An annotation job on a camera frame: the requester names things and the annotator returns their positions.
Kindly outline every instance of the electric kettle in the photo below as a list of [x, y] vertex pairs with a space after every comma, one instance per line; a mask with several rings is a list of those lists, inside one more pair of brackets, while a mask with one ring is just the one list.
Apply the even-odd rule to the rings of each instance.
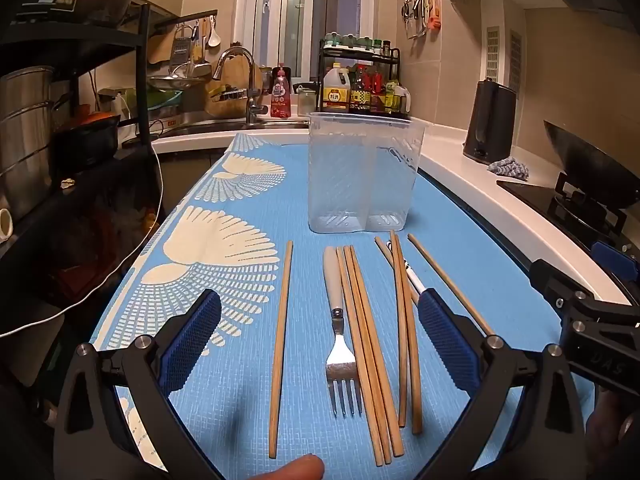
[[513, 90], [491, 79], [479, 81], [463, 153], [483, 164], [507, 158], [515, 115]]

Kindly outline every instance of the wok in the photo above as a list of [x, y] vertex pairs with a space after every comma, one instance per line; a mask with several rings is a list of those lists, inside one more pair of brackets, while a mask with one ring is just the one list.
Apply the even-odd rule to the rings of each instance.
[[580, 137], [545, 121], [568, 181], [601, 204], [627, 208], [640, 200], [640, 178]]

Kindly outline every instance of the gas stove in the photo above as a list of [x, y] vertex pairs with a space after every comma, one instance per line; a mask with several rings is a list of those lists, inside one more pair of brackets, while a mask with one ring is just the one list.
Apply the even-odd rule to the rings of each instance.
[[[640, 250], [622, 234], [626, 214], [603, 206], [579, 189], [567, 190], [564, 173], [558, 176], [554, 189], [506, 180], [498, 180], [497, 184], [546, 218], [587, 254], [591, 254], [594, 243], [602, 242], [640, 261]], [[624, 280], [604, 267], [603, 270], [632, 304], [640, 304], [638, 283]]]

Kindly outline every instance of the chopstick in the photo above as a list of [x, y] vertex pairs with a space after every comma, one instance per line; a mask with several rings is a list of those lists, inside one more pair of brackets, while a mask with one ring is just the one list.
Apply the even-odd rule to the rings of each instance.
[[406, 333], [409, 343], [409, 368], [411, 373], [411, 430], [413, 434], [422, 433], [422, 389], [420, 386], [420, 359], [418, 358], [418, 338], [415, 333], [414, 306], [411, 302], [409, 279], [404, 266], [404, 256], [398, 235], [392, 231], [398, 254], [398, 269], [403, 288], [404, 314], [406, 316]]
[[373, 457], [376, 460], [376, 465], [380, 467], [383, 465], [382, 443], [380, 441], [380, 432], [378, 431], [378, 422], [376, 420], [373, 394], [369, 383], [367, 363], [362, 347], [362, 338], [360, 337], [360, 325], [358, 324], [358, 317], [353, 303], [353, 291], [351, 290], [351, 284], [347, 277], [344, 248], [337, 248], [336, 252], [338, 253], [344, 303], [347, 306], [347, 319], [349, 320], [349, 329], [351, 331], [351, 342], [353, 343], [353, 352], [356, 356], [356, 366], [358, 367], [358, 380], [362, 391], [362, 402], [364, 403], [367, 424], [369, 425], [369, 434], [371, 436], [371, 445], [373, 446]]
[[404, 309], [404, 286], [402, 284], [402, 274], [398, 262], [398, 243], [396, 236], [391, 231], [391, 253], [394, 261], [394, 278], [396, 280], [396, 306], [398, 308], [398, 372], [400, 379], [400, 403], [398, 405], [398, 424], [401, 428], [406, 425], [406, 361], [409, 353], [406, 340], [406, 312]]
[[391, 394], [391, 384], [389, 383], [389, 377], [386, 374], [385, 361], [382, 357], [382, 349], [380, 348], [380, 340], [378, 339], [378, 331], [376, 330], [376, 324], [373, 320], [373, 313], [371, 312], [369, 297], [367, 296], [364, 279], [362, 277], [358, 258], [356, 257], [356, 251], [353, 246], [350, 246], [350, 252], [351, 256], [353, 257], [353, 267], [357, 278], [358, 288], [360, 289], [360, 299], [362, 301], [363, 314], [366, 319], [366, 327], [370, 336], [373, 356], [378, 372], [378, 380], [380, 381], [380, 389], [382, 391], [382, 397], [384, 400], [386, 423], [388, 424], [389, 435], [391, 436], [391, 447], [393, 449], [394, 456], [402, 456], [404, 455], [404, 446], [402, 445], [402, 437], [400, 437], [398, 416], [396, 415], [394, 399]]
[[484, 320], [484, 318], [480, 315], [480, 313], [474, 308], [471, 302], [467, 299], [467, 297], [462, 293], [462, 291], [456, 286], [455, 283], [451, 281], [451, 278], [447, 276], [447, 273], [442, 270], [442, 268], [437, 264], [436, 260], [427, 252], [422, 244], [418, 241], [418, 239], [412, 235], [408, 235], [409, 241], [415, 246], [416, 249], [420, 252], [420, 254], [424, 257], [425, 260], [433, 267], [433, 270], [441, 277], [442, 281], [447, 284], [447, 286], [451, 289], [451, 291], [455, 294], [458, 301], [462, 303], [462, 306], [466, 308], [466, 311], [471, 314], [471, 317], [478, 323], [478, 326], [482, 329], [486, 336], [494, 335], [495, 332], [491, 329], [489, 324]]
[[282, 392], [282, 365], [284, 362], [284, 333], [287, 325], [287, 301], [289, 300], [289, 277], [291, 276], [291, 257], [293, 242], [287, 242], [278, 306], [276, 343], [273, 349], [273, 368], [271, 370], [271, 402], [269, 407], [269, 458], [276, 458], [278, 447], [278, 420], [280, 418], [280, 394]]
[[[376, 241], [376, 245], [380, 249], [380, 252], [382, 252], [382, 254], [386, 258], [386, 260], [389, 262], [389, 265], [391, 266], [391, 268], [393, 268], [393, 266], [394, 266], [394, 258], [393, 258], [393, 255], [391, 254], [391, 251], [389, 250], [389, 248], [380, 239], [379, 236], [376, 236], [374, 240]], [[411, 292], [411, 299], [415, 304], [418, 304], [418, 300], [420, 299], [419, 293], [416, 292], [416, 288], [415, 288], [413, 282], [411, 282], [411, 280], [409, 280], [409, 282], [411, 284], [411, 287], [409, 288], [409, 290]]]
[[358, 326], [360, 328], [360, 337], [362, 338], [362, 346], [364, 350], [364, 357], [367, 363], [367, 373], [369, 375], [369, 384], [371, 386], [373, 396], [373, 407], [376, 414], [376, 423], [378, 424], [378, 433], [380, 434], [380, 443], [382, 444], [382, 455], [386, 464], [391, 464], [391, 452], [389, 450], [389, 434], [387, 431], [387, 419], [385, 418], [385, 405], [383, 402], [381, 381], [378, 375], [378, 368], [376, 367], [376, 361], [373, 355], [372, 341], [370, 338], [370, 332], [368, 330], [367, 321], [364, 315], [362, 306], [362, 292], [360, 290], [360, 283], [358, 282], [355, 265], [353, 261], [353, 253], [351, 248], [344, 248], [344, 255], [347, 263], [347, 272], [349, 273], [349, 280], [353, 289], [353, 299], [356, 309], [356, 316], [358, 319]]

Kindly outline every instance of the white countertop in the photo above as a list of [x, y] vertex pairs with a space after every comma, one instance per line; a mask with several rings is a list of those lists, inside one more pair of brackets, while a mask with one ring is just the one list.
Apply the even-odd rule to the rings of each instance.
[[[628, 304], [617, 286], [590, 257], [550, 222], [496, 185], [496, 176], [462, 154], [466, 131], [427, 124], [420, 168], [450, 189], [502, 232], [530, 260], [543, 258], [583, 283], [597, 298]], [[305, 144], [307, 130], [250, 130], [277, 144]], [[153, 142], [157, 153], [227, 147], [235, 132], [167, 137]], [[514, 147], [512, 155], [529, 167], [528, 184], [554, 187], [560, 168]]]

